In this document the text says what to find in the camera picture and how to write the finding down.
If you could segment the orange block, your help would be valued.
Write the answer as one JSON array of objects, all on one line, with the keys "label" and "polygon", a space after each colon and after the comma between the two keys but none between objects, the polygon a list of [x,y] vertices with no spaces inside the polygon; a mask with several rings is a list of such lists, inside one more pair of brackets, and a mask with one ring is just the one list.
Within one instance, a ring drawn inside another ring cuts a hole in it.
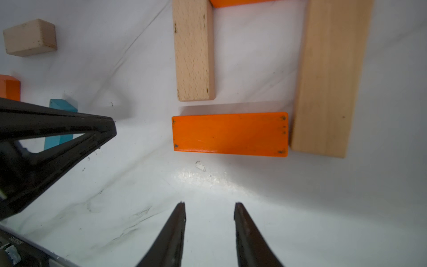
[{"label": "orange block", "polygon": [[288,155],[286,112],[174,116],[171,121],[175,151],[282,158]]},{"label": "orange block", "polygon": [[210,0],[215,8],[242,6],[246,4],[256,4],[264,2],[272,2],[275,0]]}]

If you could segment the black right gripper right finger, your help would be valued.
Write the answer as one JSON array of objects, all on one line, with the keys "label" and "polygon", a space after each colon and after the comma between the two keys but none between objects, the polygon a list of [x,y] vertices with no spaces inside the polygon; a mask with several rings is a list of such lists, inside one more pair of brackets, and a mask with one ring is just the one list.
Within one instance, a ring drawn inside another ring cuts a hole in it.
[{"label": "black right gripper right finger", "polygon": [[235,204],[236,251],[239,267],[283,267],[241,202]]}]

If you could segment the natural wood block diagonal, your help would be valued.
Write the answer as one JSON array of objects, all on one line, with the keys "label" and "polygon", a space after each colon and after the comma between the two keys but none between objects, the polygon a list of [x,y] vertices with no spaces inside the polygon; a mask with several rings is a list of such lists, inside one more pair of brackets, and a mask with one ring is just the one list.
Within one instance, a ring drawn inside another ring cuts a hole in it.
[{"label": "natural wood block diagonal", "polygon": [[373,1],[308,2],[292,150],[346,157],[373,5]]}]

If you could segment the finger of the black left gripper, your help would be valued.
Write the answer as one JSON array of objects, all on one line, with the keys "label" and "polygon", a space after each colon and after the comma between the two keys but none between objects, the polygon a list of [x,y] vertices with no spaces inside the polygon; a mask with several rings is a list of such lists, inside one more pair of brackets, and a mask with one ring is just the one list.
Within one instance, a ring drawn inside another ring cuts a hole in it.
[{"label": "finger of the black left gripper", "polygon": [[[78,138],[33,153],[20,140],[44,138],[64,124]],[[65,173],[117,134],[112,118],[1,99],[1,219],[18,214]]]}]

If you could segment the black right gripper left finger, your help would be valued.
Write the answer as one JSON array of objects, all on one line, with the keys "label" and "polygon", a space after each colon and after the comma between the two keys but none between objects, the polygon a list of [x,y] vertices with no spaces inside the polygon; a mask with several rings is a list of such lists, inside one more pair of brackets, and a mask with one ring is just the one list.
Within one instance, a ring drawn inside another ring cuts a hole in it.
[{"label": "black right gripper left finger", "polygon": [[185,225],[185,203],[179,202],[137,267],[180,267]]}]

